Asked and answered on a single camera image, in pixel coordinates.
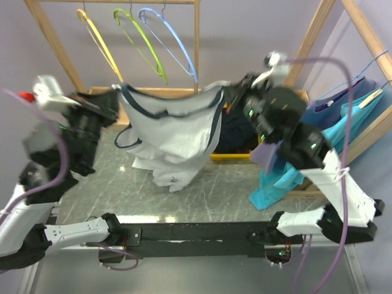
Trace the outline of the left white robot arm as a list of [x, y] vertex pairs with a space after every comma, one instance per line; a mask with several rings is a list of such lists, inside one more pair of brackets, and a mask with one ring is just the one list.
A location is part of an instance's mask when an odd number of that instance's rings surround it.
[[1, 271], [29, 267], [47, 254], [81, 243], [115, 246], [123, 239], [116, 215], [106, 213], [72, 225], [48, 225], [47, 215], [62, 196], [77, 185], [74, 174], [94, 173], [94, 159], [103, 129], [119, 118], [116, 91], [75, 92], [61, 114], [63, 126], [46, 118], [39, 105], [32, 109], [41, 122], [23, 145], [29, 162], [12, 197], [1, 211]]

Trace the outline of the white tank top navy trim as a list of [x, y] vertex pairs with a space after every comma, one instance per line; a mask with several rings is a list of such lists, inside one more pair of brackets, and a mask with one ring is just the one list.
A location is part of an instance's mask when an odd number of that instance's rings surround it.
[[129, 125], [114, 144], [135, 157], [133, 168], [151, 170], [153, 182], [177, 192], [186, 187], [216, 149], [228, 81], [217, 81], [200, 92], [165, 98], [125, 83], [112, 85]]

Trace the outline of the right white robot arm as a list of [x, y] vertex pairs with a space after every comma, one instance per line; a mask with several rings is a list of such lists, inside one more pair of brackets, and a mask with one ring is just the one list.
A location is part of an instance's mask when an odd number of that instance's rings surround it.
[[331, 136], [301, 120], [307, 103], [293, 89], [269, 81], [257, 88], [256, 78], [248, 75], [225, 86], [226, 111], [241, 110], [264, 143], [276, 143], [276, 154], [311, 180], [328, 204], [302, 213], [276, 212], [260, 234], [262, 243], [282, 244], [301, 235], [323, 235], [342, 244], [372, 241], [377, 232], [373, 220], [382, 214], [384, 202], [355, 182]]

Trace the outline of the yellow plastic hanger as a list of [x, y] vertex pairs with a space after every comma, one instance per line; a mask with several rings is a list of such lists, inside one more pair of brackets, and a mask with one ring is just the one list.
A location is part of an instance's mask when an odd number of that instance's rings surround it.
[[78, 9], [77, 10], [77, 17], [78, 19], [84, 24], [86, 29], [89, 32], [89, 35], [93, 39], [94, 43], [100, 50], [101, 54], [104, 56], [106, 62], [109, 64], [111, 67], [112, 71], [116, 74], [117, 78], [119, 79], [120, 82], [123, 82], [123, 76], [121, 75], [118, 66], [110, 52], [110, 50], [107, 47], [106, 42], [104, 41], [102, 35], [100, 34], [99, 30], [95, 26], [94, 22], [92, 19], [89, 17], [89, 15], [85, 11], [85, 5], [83, 5], [83, 9]]

